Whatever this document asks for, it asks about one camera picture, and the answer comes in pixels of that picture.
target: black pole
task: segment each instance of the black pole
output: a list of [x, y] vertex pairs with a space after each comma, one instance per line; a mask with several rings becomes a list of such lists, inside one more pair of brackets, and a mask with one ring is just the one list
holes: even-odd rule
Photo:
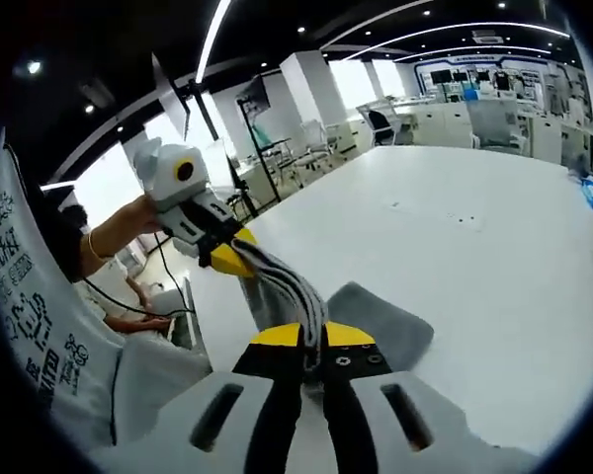
[[[202, 114], [202, 117], [205, 120], [207, 127], [209, 128], [211, 137], [213, 138], [213, 140], [219, 140], [219, 135], [217, 134], [215, 125], [213, 124], [213, 120], [211, 120], [211, 116], [209, 115], [209, 111], [207, 110], [207, 106], [205, 105], [205, 100], [202, 98], [202, 93], [198, 90], [197, 87], [193, 86], [192, 91], [194, 98], [196, 99], [196, 103], [198, 104], [198, 109], [200, 109], [200, 113]], [[241, 199], [244, 201], [246, 207], [248, 207], [250, 215], [252, 215], [253, 217], [259, 216], [259, 212], [257, 212], [255, 204], [253, 204], [253, 201], [250, 199], [250, 196], [248, 195], [248, 186], [239, 179], [239, 176], [237, 176], [237, 171], [233, 167], [233, 164], [230, 162], [228, 157], [225, 158], [226, 162], [228, 163], [228, 169], [230, 170], [230, 177], [233, 180], [233, 184], [235, 185], [235, 188], [241, 192]]]
[[277, 202], [281, 202], [281, 197], [279, 196], [279, 192], [277, 191], [277, 187], [275, 186], [275, 182], [273, 181], [272, 176], [270, 176], [270, 172], [268, 171], [268, 166], [264, 161], [264, 157], [262, 156], [262, 151], [259, 145], [257, 144], [257, 139], [255, 138], [255, 133], [253, 132], [253, 127], [250, 125], [250, 120], [248, 119], [248, 115], [244, 110], [244, 103], [241, 101], [237, 101], [237, 105], [239, 106], [239, 110], [241, 114], [244, 116], [244, 121], [246, 122], [246, 128], [248, 128], [248, 133], [250, 134], [250, 139], [253, 140], [253, 145], [255, 146], [255, 151], [257, 152], [257, 156], [259, 157], [259, 161], [261, 162], [261, 166], [264, 169], [264, 173], [266, 173], [266, 177], [268, 178], [268, 182], [270, 183], [270, 187], [273, 190], [273, 194], [277, 199]]

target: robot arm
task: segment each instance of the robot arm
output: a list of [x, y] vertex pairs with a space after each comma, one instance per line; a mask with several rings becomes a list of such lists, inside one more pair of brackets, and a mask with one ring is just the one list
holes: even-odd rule
[[163, 231], [174, 238], [179, 252], [198, 258], [201, 267], [252, 277], [230, 242], [238, 238], [255, 243], [255, 239], [208, 187], [209, 175], [200, 150], [162, 145], [156, 138], [141, 146], [133, 165], [143, 189], [156, 204]]

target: gold bracelet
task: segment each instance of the gold bracelet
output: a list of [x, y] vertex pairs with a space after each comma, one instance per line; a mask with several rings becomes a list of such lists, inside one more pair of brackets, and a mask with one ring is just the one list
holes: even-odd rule
[[94, 255], [100, 262], [107, 263], [109, 262], [112, 257], [101, 258], [98, 253], [95, 252], [95, 249], [92, 247], [92, 232], [88, 232], [88, 247], [90, 248], [90, 252]]

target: black ceiling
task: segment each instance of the black ceiling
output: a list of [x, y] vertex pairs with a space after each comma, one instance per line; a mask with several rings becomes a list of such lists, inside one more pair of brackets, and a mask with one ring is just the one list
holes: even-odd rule
[[[36, 43], [14, 69], [7, 111], [7, 137], [22, 160], [34, 164], [45, 182], [97, 127], [154, 89], [151, 52], [172, 78], [196, 70], [217, 0], [88, 0], [60, 11], [44, 12]], [[320, 48], [348, 29], [408, 0], [233, 0], [219, 31], [211, 64], [245, 57], [243, 63], [206, 78], [203, 87], [223, 89], [276, 68], [292, 52]], [[405, 34], [454, 23], [510, 21], [563, 30], [561, 18], [544, 16], [541, 0], [434, 0], [390, 15], [337, 41], [370, 46]], [[430, 10], [430, 16], [422, 12]], [[298, 27], [306, 32], [299, 34]], [[472, 29], [450, 30], [388, 45], [423, 52], [470, 44]], [[549, 49], [561, 61], [578, 59], [570, 41], [519, 28], [493, 28], [510, 44]], [[329, 59], [347, 52], [329, 52]], [[380, 57], [376, 51], [363, 59]], [[26, 73], [29, 59], [42, 61], [36, 76]], [[98, 79], [114, 98], [91, 115], [84, 113], [84, 83]], [[157, 105], [141, 114], [158, 113]], [[108, 133], [90, 154], [96, 157], [118, 138]], [[84, 167], [82, 160], [79, 168]]]

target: white tabletop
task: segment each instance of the white tabletop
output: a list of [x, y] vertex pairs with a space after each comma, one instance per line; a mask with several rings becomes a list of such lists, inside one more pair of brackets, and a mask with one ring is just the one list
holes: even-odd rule
[[[565, 168], [379, 147], [249, 227], [324, 298], [353, 280], [428, 321], [413, 372], [488, 442], [543, 452], [593, 389], [593, 213]], [[239, 282], [197, 266], [191, 281], [213, 367], [229, 370], [256, 334]]]

